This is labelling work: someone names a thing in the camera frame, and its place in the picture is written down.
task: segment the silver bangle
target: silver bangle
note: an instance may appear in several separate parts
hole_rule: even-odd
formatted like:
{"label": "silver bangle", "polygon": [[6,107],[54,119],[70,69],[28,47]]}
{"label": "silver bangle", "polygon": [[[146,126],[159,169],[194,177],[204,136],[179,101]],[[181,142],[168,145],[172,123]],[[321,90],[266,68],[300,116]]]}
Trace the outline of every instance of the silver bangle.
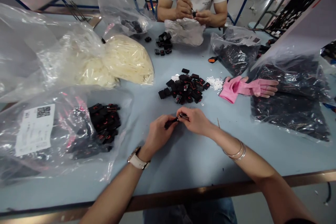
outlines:
{"label": "silver bangle", "polygon": [[237,159],[233,159],[233,158],[231,158],[233,161],[238,161],[238,160],[241,160],[243,157],[245,157],[245,154],[246,154],[246,146],[245,146],[244,143],[242,143],[242,144],[243,144],[243,147],[244,147],[243,154],[242,154],[239,158],[237,158]]}
{"label": "silver bangle", "polygon": [[226,152],[225,152],[225,150],[223,150],[223,152],[225,153],[225,155],[227,155],[228,157],[234,157],[234,156],[237,156],[241,151],[242,151],[242,148],[243,148],[243,143],[242,143],[242,141],[240,141],[239,139],[237,139],[239,142],[240,142],[240,150],[238,151],[238,153],[237,154],[234,154],[234,155],[229,155],[229,154],[227,154]]}

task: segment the white watch strap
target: white watch strap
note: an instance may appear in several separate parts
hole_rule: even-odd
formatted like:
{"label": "white watch strap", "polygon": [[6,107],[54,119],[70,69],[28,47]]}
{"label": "white watch strap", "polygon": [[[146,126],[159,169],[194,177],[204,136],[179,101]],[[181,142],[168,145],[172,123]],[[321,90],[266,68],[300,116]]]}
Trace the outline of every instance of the white watch strap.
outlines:
{"label": "white watch strap", "polygon": [[149,166],[150,162],[141,161],[135,154],[131,157],[129,162],[134,165],[135,168],[145,169]]}

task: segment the hand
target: hand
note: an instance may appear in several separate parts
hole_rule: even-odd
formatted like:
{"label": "hand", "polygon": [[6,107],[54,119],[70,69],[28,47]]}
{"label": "hand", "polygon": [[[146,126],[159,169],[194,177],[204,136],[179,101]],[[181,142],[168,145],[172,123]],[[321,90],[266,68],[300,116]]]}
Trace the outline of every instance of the hand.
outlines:
{"label": "hand", "polygon": [[174,119],[172,115],[162,115],[150,124],[147,140],[139,153],[142,161],[151,160],[154,154],[166,144],[178,122],[174,122],[168,129],[165,129],[165,124]]}
{"label": "hand", "polygon": [[[185,118],[179,117],[180,113],[184,113],[189,117],[189,121]],[[178,117],[178,120],[187,127],[188,130],[191,132],[194,132],[198,135],[204,135],[207,136],[208,130],[212,127],[212,123],[206,118],[204,113],[198,109],[198,108],[186,108],[182,107],[180,108],[176,116]]]}
{"label": "hand", "polygon": [[196,17],[194,19],[201,25],[209,25],[211,23],[212,15],[213,14],[209,10],[203,10],[201,12],[196,11]]}
{"label": "hand", "polygon": [[177,0],[175,8],[176,19],[190,18],[193,19],[193,13],[191,8],[193,4],[190,0]]}

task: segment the table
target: table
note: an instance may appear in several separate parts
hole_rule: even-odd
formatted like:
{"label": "table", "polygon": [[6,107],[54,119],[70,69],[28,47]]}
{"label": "table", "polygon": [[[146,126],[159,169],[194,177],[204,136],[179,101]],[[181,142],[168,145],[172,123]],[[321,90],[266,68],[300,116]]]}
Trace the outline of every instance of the table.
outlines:
{"label": "table", "polygon": [[[103,35],[105,27],[106,25],[100,22],[95,28],[96,33]],[[172,98],[161,100],[158,95],[158,91],[165,88],[171,76],[181,74],[182,68],[189,69],[190,73],[198,74],[203,79],[209,76],[214,78],[229,76],[228,71],[219,62],[210,64],[207,61],[214,56],[210,48],[210,34],[211,32],[221,34],[222,31],[206,29],[201,46],[174,45],[170,55],[161,57],[155,55],[154,48],[156,48],[155,38],[163,31],[164,24],[155,23],[146,35],[150,36],[152,41],[146,43],[144,37],[139,40],[152,60],[155,70],[154,85],[141,86],[121,81],[121,86],[133,93],[134,103],[126,125],[128,132],[114,162],[111,178],[123,168],[134,148],[143,143],[150,122],[162,114],[175,114],[180,107],[173,102]],[[271,124],[252,123],[249,97],[239,96],[236,103],[232,105],[218,97],[217,93],[218,91],[213,89],[204,91],[202,102],[192,103],[190,107],[202,109],[215,124],[218,119],[221,129],[244,141],[282,176],[291,176],[288,178],[292,181],[291,185],[304,184],[302,178],[312,176],[301,174],[336,168],[335,144],[329,146],[317,144],[288,134]],[[329,122],[331,139],[335,141],[335,113],[325,107],[322,111]],[[87,173],[89,169],[95,171],[99,167],[90,163],[85,169],[79,168],[67,176],[32,180],[1,188],[0,198],[5,199],[0,201],[1,215],[12,215],[15,213],[11,213],[13,210],[19,213],[38,211],[41,214],[46,211],[91,205],[108,183],[94,180],[94,173]],[[314,177],[315,180],[310,180],[310,183],[332,180],[336,178],[335,176],[336,172],[331,171],[326,173],[324,178]],[[218,192],[223,188],[226,192],[219,195]],[[131,202],[130,210],[158,206],[159,202],[161,205],[178,202],[183,200],[181,196],[188,199],[195,198],[195,194],[200,196],[207,191],[210,192],[210,197],[220,197],[251,193],[256,190],[247,175],[224,155],[221,148],[213,141],[192,134],[183,125],[178,125],[172,138],[155,155],[151,165],[143,173],[134,195],[144,196],[135,197]]]}

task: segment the jeans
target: jeans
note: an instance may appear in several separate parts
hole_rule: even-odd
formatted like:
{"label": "jeans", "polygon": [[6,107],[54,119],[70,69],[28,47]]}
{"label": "jeans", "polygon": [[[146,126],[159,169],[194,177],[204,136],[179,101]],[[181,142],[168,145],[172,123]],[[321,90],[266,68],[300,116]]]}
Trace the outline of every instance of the jeans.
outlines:
{"label": "jeans", "polygon": [[237,224],[231,198],[145,210],[144,224]]}

